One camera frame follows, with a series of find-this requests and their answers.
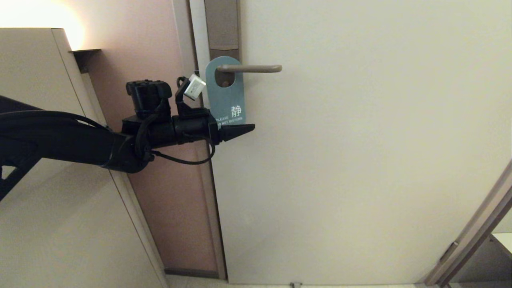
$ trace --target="robotic arm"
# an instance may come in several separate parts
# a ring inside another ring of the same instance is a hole
[[[183,164],[206,163],[213,157],[215,145],[254,130],[254,124],[220,127],[208,109],[189,107],[183,102],[189,85],[187,78],[178,79],[178,115],[171,116],[169,84],[151,80],[127,83],[136,115],[123,120],[120,133],[80,115],[44,111],[0,96],[0,173],[2,166],[15,167],[0,179],[0,200],[41,158],[136,173],[155,156]],[[210,156],[202,161],[177,159],[154,150],[198,140],[211,146]]]

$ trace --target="door handle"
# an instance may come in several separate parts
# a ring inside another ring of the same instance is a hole
[[[281,65],[219,65],[217,70],[226,73],[277,73]]]

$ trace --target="beige wall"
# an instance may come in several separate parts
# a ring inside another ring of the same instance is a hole
[[[164,80],[175,91],[176,78],[183,74],[170,0],[20,0],[3,11],[2,27],[65,28],[74,50],[102,49],[92,59],[90,75],[114,130],[134,113],[127,81]],[[197,158],[192,145],[163,152]],[[199,167],[157,159],[130,180],[164,265],[216,271]]]
[[[512,233],[512,212],[508,213],[501,219],[500,223],[494,228],[493,233]]]

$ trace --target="blue door hanger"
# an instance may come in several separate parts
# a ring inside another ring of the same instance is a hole
[[[245,98],[243,73],[234,74],[234,83],[220,87],[215,81],[215,70],[220,65],[240,65],[235,58],[221,56],[206,66],[206,87],[210,111],[221,125],[245,124]]]

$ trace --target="door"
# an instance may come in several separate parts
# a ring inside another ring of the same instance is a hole
[[[256,130],[212,161],[229,281],[422,282],[510,159],[510,1],[239,14],[241,62],[283,71],[244,75]]]

